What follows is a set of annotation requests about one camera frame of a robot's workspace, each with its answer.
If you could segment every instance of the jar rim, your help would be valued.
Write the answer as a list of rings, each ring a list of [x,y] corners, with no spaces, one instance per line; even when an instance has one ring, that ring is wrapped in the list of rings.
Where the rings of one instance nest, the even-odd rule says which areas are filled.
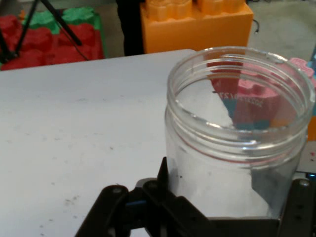
[[[169,76],[168,76],[168,82],[167,82],[167,97],[168,97],[168,104],[171,106],[171,110],[176,110],[178,113],[181,114],[185,114],[186,111],[184,110],[184,108],[182,106],[180,106],[179,103],[176,103],[176,95],[173,92],[172,89],[172,81],[174,78],[175,73],[177,72],[177,70],[186,62],[197,58],[199,56],[205,56],[211,52],[216,52],[216,51],[223,51],[223,50],[244,50],[245,52],[251,52],[251,53],[257,53],[258,55],[269,55],[269,59],[274,59],[274,60],[281,60],[282,63],[286,64],[288,67],[290,67],[292,70],[295,71],[295,73],[299,74],[299,76],[301,76],[304,79],[304,82],[307,84],[309,91],[311,92],[309,94],[309,98],[308,101],[310,102],[307,109],[305,110],[305,112],[302,115],[299,115],[293,122],[291,122],[288,125],[285,126],[279,126],[279,127],[269,127],[267,129],[254,129],[254,130],[245,130],[245,129],[236,129],[236,128],[230,128],[230,127],[225,127],[225,126],[221,126],[218,124],[214,124],[211,122],[206,121],[203,118],[194,116],[191,117],[192,121],[194,121],[195,123],[200,124],[201,126],[205,125],[205,122],[207,123],[207,127],[212,129],[213,131],[217,131],[217,132],[233,132],[233,133],[238,133],[238,134],[265,134],[265,133],[279,133],[280,131],[284,131],[284,130],[291,130],[293,127],[297,127],[300,124],[302,124],[303,121],[306,121],[307,119],[310,118],[310,114],[311,111],[313,109],[313,105],[315,102],[315,93],[312,93],[312,91],[314,91],[314,87],[312,82],[310,81],[310,79],[307,77],[307,75],[305,75],[301,70],[297,69],[291,62],[289,62],[287,59],[285,59],[282,56],[279,56],[277,54],[274,53],[270,53],[270,52],[266,52],[266,51],[261,51],[261,50],[257,50],[254,48],[250,48],[250,47],[241,47],[241,46],[225,46],[225,47],[212,47],[212,48],[207,48],[201,51],[198,51],[196,53],[194,53],[193,55],[189,55],[185,58],[183,58],[181,61],[179,61],[171,70]]]

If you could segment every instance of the dark pants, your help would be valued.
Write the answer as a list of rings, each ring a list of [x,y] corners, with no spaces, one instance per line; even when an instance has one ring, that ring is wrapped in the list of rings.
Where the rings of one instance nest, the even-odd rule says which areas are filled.
[[[139,3],[145,0],[117,0],[118,17],[124,34],[125,56],[143,54]]]

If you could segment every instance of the clear plastic jar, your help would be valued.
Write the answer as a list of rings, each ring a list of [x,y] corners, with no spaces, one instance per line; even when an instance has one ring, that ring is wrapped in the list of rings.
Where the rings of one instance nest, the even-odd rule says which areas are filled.
[[[170,189],[208,217],[277,218],[315,102],[286,59],[244,47],[183,59],[168,79]]]

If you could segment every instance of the black cable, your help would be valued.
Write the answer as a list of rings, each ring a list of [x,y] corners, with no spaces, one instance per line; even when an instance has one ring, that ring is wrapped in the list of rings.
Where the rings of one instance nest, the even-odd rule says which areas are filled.
[[[255,34],[258,34],[258,33],[259,33],[259,30],[260,30],[260,24],[259,24],[259,22],[258,22],[257,20],[255,20],[255,19],[252,19],[252,20],[253,20],[254,23],[257,24],[257,29],[256,29],[256,31],[255,31]]]
[[[73,46],[75,47],[75,49],[77,50],[77,52],[85,59],[85,61],[89,61],[89,59],[80,52],[80,50],[77,48],[76,43],[73,42],[73,40],[69,37],[69,35],[64,31],[64,29],[59,25],[58,22],[56,22],[56,24],[58,25],[59,29],[65,34],[65,36],[69,39],[69,41],[73,44]]]

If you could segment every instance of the black tripod leg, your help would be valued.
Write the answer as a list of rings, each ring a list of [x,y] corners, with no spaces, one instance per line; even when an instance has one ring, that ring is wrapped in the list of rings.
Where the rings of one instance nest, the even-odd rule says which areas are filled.
[[[35,9],[36,9],[36,6],[37,6],[38,2],[39,2],[39,0],[34,0],[34,2],[32,4],[30,13],[28,15],[28,19],[26,20],[26,23],[23,26],[22,34],[21,34],[20,39],[18,41],[18,44],[17,44],[17,46],[15,48],[15,53],[16,54],[19,54],[19,51],[20,51],[21,46],[22,46],[22,42],[23,42],[25,34],[26,34],[26,32],[27,32],[27,30],[28,30],[28,28],[30,26],[31,19],[32,19],[33,15],[34,15],[34,12],[35,12]]]
[[[56,9],[50,4],[48,0],[41,0],[41,2],[46,6],[46,8],[53,14],[55,19],[59,22],[59,24],[65,29],[65,31],[70,35],[70,37],[73,39],[73,41],[77,45],[82,45],[79,38],[75,35],[75,33],[69,28],[67,23],[64,21],[64,19],[59,15],[59,13],[56,11]]]
[[[4,56],[8,55],[10,53],[8,46],[6,45],[6,42],[4,40],[2,31],[0,29],[0,48],[2,49],[2,53]]]

